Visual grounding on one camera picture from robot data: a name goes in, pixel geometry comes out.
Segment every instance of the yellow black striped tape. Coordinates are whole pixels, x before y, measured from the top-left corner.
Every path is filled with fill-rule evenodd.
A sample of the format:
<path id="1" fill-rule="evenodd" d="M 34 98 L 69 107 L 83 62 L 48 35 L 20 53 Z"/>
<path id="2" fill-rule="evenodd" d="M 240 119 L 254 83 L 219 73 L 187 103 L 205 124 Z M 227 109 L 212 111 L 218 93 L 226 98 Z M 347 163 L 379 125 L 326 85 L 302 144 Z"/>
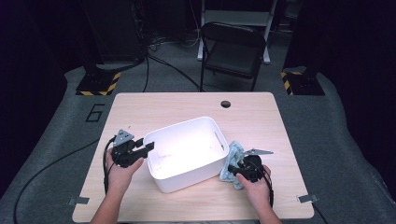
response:
<path id="1" fill-rule="evenodd" d="M 110 87 L 107 91 L 76 91 L 76 95 L 111 95 L 111 93 L 116 89 L 117 82 L 119 81 L 121 73 L 117 73 L 111 82 Z"/>
<path id="2" fill-rule="evenodd" d="M 299 72 L 291 72 L 291 73 L 281 72 L 280 73 L 280 76 L 282 77 L 282 80 L 283 80 L 283 84 L 285 85 L 286 92 L 288 93 L 288 95 L 293 95 L 293 91 L 292 91 L 291 86 L 288 81 L 288 74 L 302 75 L 302 73 L 299 73 Z"/>

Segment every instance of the black chair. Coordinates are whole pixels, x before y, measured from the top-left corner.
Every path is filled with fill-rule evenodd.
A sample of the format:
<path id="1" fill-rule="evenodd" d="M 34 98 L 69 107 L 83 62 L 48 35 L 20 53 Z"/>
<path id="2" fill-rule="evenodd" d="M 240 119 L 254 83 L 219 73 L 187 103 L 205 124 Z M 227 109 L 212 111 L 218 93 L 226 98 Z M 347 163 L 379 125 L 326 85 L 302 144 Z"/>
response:
<path id="1" fill-rule="evenodd" d="M 250 27 L 220 22 L 203 25 L 201 37 L 204 50 L 200 91 L 203 91 L 205 70 L 253 79 L 250 90 L 254 91 L 266 45 L 264 37 Z"/>

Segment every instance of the white storage box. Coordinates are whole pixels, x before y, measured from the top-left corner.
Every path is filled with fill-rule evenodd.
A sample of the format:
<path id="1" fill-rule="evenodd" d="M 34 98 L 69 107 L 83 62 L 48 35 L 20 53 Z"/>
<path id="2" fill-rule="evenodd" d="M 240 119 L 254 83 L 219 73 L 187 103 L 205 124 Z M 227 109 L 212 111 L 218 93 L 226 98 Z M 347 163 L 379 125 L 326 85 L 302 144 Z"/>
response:
<path id="1" fill-rule="evenodd" d="M 209 117 L 187 120 L 148 133 L 144 144 L 155 142 L 148 168 L 159 189 L 170 193 L 218 175 L 229 147 Z"/>

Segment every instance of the gray carpet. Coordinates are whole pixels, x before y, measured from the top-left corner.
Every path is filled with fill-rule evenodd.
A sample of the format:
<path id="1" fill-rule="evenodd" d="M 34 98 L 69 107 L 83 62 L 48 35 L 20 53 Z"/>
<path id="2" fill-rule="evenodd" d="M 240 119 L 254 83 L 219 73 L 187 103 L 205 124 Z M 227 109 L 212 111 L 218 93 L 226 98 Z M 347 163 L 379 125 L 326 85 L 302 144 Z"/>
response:
<path id="1" fill-rule="evenodd" d="M 349 135 L 343 106 L 332 83 L 318 75 L 325 96 L 286 94 L 280 72 L 289 41 L 288 35 L 276 36 L 270 48 L 271 64 L 262 66 L 255 91 L 274 94 L 308 192 L 318 195 L 317 207 L 329 223 L 395 223 L 395 203 L 387 194 L 380 175 L 362 157 Z M 196 60 L 197 48 L 197 45 L 186 48 L 180 44 L 164 44 L 150 53 L 198 82 L 200 63 Z M 107 64 L 105 68 L 121 65 L 124 64 Z M 115 95 L 118 92 L 142 91 L 146 73 L 146 62 L 122 72 L 116 89 L 109 96 L 77 96 L 75 89 L 84 70 L 78 68 L 65 74 L 68 89 L 62 103 L 1 199 L 1 223 L 12 223 L 15 200 L 36 172 L 100 137 Z M 250 81 L 216 75 L 208 76 L 205 84 L 206 91 L 248 91 Z M 149 60 L 146 91 L 197 89 L 174 69 Z M 95 104 L 99 105 L 97 110 L 103 111 L 101 118 L 98 122 L 85 122 Z M 67 203 L 79 195 L 95 149 L 96 144 L 93 144 L 35 178 L 21 196 L 17 214 L 19 223 L 73 223 L 74 206 Z M 284 223 L 323 221 L 315 213 L 308 220 L 284 220 Z"/>

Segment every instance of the hand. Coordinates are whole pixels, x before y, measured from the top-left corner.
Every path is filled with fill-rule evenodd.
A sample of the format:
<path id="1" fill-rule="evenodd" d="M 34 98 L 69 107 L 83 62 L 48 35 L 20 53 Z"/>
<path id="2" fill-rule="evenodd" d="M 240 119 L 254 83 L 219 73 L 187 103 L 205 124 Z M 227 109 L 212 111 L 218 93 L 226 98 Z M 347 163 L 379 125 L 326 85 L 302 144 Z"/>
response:
<path id="1" fill-rule="evenodd" d="M 108 174 L 108 190 L 107 193 L 119 193 L 123 196 L 131 184 L 132 176 L 134 172 L 143 164 L 143 158 L 139 158 L 134 164 L 122 168 L 117 164 L 114 164 L 114 161 L 111 157 L 111 152 L 113 148 L 110 148 L 106 154 L 106 167 L 107 171 L 110 170 Z"/>
<path id="2" fill-rule="evenodd" d="M 263 165 L 263 168 L 266 172 L 265 176 L 270 180 L 271 170 L 266 165 Z M 245 177 L 239 173 L 236 174 L 236 178 L 238 178 L 239 183 L 244 186 L 247 191 L 247 197 L 256 210 L 270 206 L 270 190 L 268 189 L 264 178 L 261 178 L 259 181 L 254 183 L 246 180 Z"/>

